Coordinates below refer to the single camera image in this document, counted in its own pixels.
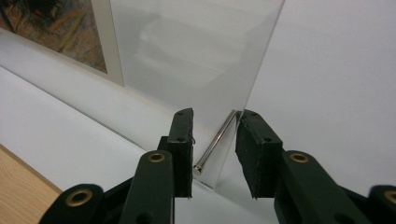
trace metal screw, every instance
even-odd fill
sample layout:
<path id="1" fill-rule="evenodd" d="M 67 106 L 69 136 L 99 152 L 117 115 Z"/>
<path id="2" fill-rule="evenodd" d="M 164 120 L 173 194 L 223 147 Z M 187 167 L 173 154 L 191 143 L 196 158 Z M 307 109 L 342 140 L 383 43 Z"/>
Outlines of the metal screw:
<path id="1" fill-rule="evenodd" d="M 216 134 L 215 138 L 213 139 L 212 143 L 210 143 L 209 147 L 205 151 L 204 155 L 201 159 L 193 166 L 193 172 L 195 175 L 201 175 L 204 171 L 205 163 L 209 158 L 210 154 L 212 154 L 213 150 L 215 149 L 216 145 L 218 144 L 220 138 L 224 135 L 225 131 L 227 130 L 228 126 L 230 126 L 233 118 L 236 115 L 236 110 L 231 111 L 228 118 L 225 120 L 224 124 L 221 126 L 219 132 Z"/>

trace glass panel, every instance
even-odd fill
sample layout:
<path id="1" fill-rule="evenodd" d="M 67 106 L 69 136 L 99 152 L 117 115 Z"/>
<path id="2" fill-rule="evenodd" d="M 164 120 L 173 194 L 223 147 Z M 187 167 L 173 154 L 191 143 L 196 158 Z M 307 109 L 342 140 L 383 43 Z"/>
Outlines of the glass panel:
<path id="1" fill-rule="evenodd" d="M 168 111 L 193 108 L 198 162 L 230 113 L 245 108 L 283 1 L 110 4 L 125 88 L 142 92 Z M 203 173 L 195 176 L 210 188 L 216 186 L 235 127 L 233 120 Z"/>

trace framed picture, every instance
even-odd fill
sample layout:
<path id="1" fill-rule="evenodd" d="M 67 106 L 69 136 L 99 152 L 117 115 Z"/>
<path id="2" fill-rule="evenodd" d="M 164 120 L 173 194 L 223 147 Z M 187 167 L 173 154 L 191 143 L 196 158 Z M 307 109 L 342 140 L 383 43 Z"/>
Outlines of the framed picture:
<path id="1" fill-rule="evenodd" d="M 0 13 L 3 33 L 35 42 L 123 86 L 107 0 L 0 0 Z"/>

